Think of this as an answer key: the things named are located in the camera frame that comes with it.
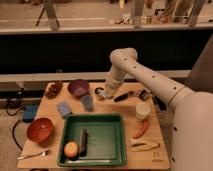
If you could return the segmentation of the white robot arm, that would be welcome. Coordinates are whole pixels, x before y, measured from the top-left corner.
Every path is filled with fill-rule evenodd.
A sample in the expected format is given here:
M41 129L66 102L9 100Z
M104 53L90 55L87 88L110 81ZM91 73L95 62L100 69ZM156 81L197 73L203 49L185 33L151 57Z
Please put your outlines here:
M213 94L195 92L137 62L133 48L113 50L105 90L114 95L130 74L173 112L171 171L213 171Z

